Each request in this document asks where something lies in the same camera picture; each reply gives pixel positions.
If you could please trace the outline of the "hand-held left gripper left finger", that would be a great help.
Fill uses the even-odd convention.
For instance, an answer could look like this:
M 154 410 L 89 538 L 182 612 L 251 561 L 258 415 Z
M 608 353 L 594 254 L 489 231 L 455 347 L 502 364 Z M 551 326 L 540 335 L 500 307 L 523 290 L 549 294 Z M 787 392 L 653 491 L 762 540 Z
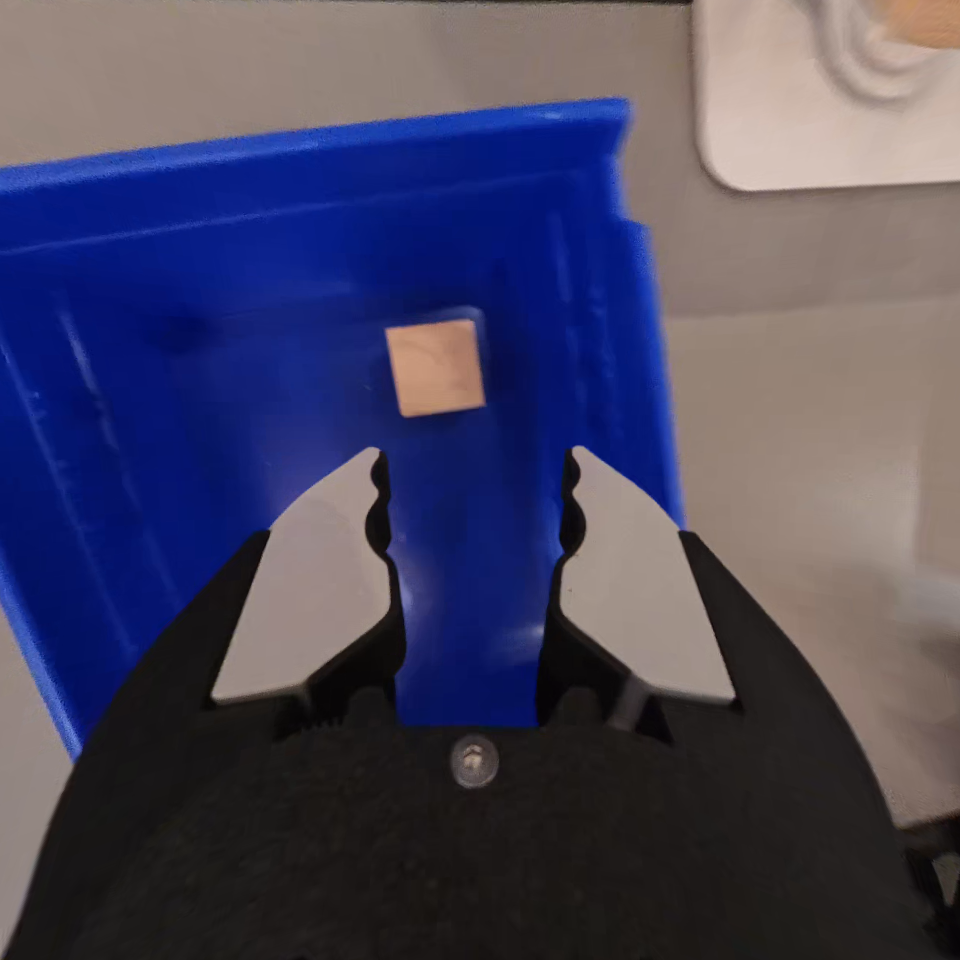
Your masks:
M 367 447 L 282 511 L 213 682 L 214 703 L 295 698 L 327 723 L 371 689 L 396 710 L 405 623 L 388 553 L 390 500 L 388 458 Z

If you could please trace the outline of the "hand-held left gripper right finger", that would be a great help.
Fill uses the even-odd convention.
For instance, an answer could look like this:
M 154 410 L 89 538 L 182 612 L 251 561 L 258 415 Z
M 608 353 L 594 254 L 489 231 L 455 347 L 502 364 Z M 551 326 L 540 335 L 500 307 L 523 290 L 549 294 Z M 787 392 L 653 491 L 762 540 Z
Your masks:
M 556 719 L 572 690 L 629 732 L 653 701 L 731 708 L 737 691 L 673 517 L 582 445 L 565 454 L 561 499 L 538 724 Z

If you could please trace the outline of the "blue plastic bin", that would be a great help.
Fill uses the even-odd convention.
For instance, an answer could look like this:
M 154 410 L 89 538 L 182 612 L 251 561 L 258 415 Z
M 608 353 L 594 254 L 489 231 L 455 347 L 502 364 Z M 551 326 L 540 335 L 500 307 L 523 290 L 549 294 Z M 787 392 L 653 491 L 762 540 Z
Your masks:
M 247 537 L 390 474 L 415 725 L 536 724 L 567 450 L 684 524 L 624 99 L 2 169 L 2 604 L 75 760 Z M 479 410 L 401 416 L 391 327 L 477 324 Z

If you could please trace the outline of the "wooden cube with blue stripe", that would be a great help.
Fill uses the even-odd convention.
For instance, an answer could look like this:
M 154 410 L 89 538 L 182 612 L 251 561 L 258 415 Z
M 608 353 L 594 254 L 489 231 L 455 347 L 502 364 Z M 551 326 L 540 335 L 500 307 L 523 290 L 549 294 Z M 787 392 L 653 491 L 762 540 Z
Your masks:
M 399 414 L 416 419 L 487 404 L 477 323 L 458 317 L 385 329 Z

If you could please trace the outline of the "grey desk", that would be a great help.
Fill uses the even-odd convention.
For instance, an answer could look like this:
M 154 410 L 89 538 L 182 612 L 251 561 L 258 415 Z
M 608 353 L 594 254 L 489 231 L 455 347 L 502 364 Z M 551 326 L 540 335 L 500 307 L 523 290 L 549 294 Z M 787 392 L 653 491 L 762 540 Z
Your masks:
M 680 5 L 2 2 L 2 164 L 620 96 L 692 527 L 821 673 L 902 825 L 958 809 L 958 186 L 738 194 Z

